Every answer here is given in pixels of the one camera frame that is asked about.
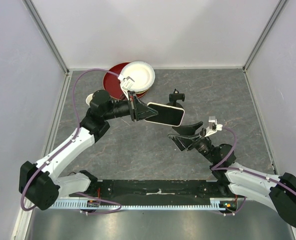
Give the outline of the pink smartphone black screen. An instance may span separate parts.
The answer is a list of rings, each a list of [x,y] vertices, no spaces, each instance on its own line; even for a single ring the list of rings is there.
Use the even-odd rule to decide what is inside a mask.
[[[149,102],[147,106],[158,111],[158,115],[145,119],[149,123],[178,127],[181,125],[185,115],[185,110],[180,107],[155,102]]]

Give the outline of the black phone stand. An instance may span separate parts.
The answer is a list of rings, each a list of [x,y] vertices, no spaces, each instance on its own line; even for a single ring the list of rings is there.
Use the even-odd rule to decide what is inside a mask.
[[[169,95],[169,102],[166,104],[168,106],[183,108],[183,106],[178,101],[185,101],[185,94],[180,93],[177,89],[174,89],[173,93]]]

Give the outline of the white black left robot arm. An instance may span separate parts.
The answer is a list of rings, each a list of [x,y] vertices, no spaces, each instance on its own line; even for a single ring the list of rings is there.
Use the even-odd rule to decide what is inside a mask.
[[[87,197],[96,194],[98,188],[94,176],[87,171],[68,177],[60,177],[60,174],[80,153],[104,136],[110,127],[108,120],[130,116],[135,122],[158,114],[157,110],[139,100],[135,92],[129,91],[127,95],[127,100],[120,101],[114,101],[103,89],[89,95],[86,100],[89,108],[73,133],[42,159],[35,163],[27,161],[21,166],[19,192],[24,211],[46,210],[57,198],[75,192],[82,192]],[[25,207],[25,199],[34,207]]]

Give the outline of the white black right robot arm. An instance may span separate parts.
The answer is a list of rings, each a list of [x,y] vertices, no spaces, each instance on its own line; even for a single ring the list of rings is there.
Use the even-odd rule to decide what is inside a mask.
[[[268,174],[244,167],[236,161],[233,144],[214,146],[210,136],[218,131],[233,130],[210,120],[207,128],[198,122],[174,127],[175,134],[168,137],[180,151],[196,150],[210,163],[210,170],[219,181],[218,193],[227,197],[231,194],[249,198],[272,210],[290,226],[296,228],[296,177],[288,172],[283,175]]]

